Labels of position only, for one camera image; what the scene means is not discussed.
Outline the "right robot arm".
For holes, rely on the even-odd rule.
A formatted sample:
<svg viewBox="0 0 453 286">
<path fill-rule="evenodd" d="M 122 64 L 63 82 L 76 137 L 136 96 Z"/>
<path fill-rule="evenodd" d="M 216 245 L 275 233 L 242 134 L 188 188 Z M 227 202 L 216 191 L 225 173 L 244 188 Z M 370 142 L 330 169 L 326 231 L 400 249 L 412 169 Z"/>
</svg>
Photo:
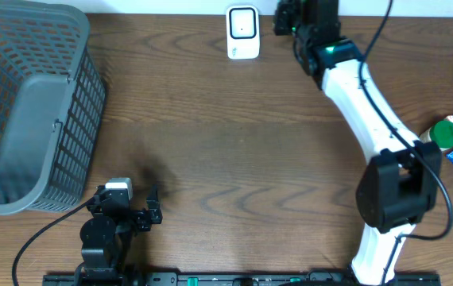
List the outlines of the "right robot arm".
<svg viewBox="0 0 453 286">
<path fill-rule="evenodd" d="M 337 106 L 366 159 L 355 193 L 365 226 L 347 282 L 390 285 L 403 244 L 436 204 L 442 153 L 402 123 L 372 80 L 366 55 L 340 29 L 337 1 L 277 3 L 273 31 L 293 37 L 297 62 Z"/>
</svg>

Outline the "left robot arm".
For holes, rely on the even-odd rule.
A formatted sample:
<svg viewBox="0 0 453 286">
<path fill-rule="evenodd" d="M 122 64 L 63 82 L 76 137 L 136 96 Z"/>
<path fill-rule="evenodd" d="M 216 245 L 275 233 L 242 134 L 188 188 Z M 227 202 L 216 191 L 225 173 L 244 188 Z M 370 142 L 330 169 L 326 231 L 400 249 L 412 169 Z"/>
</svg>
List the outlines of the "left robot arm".
<svg viewBox="0 0 453 286">
<path fill-rule="evenodd" d="M 130 208 L 130 188 L 98 187 L 87 209 L 92 218 L 80 230 L 83 263 L 75 270 L 74 285 L 144 285 L 136 267 L 126 264 L 131 241 L 162 223 L 158 186 L 154 184 L 146 199 L 147 207 Z"/>
</svg>

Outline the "green lid jar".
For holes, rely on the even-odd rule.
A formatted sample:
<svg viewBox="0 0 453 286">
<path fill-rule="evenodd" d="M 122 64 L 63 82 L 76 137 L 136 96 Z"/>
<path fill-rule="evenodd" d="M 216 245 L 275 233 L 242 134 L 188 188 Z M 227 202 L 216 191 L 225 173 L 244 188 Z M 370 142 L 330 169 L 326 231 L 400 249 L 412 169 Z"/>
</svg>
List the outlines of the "green lid jar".
<svg viewBox="0 0 453 286">
<path fill-rule="evenodd" d="M 420 135 L 423 143 L 435 142 L 444 152 L 453 147 L 453 122 L 437 122 Z"/>
</svg>

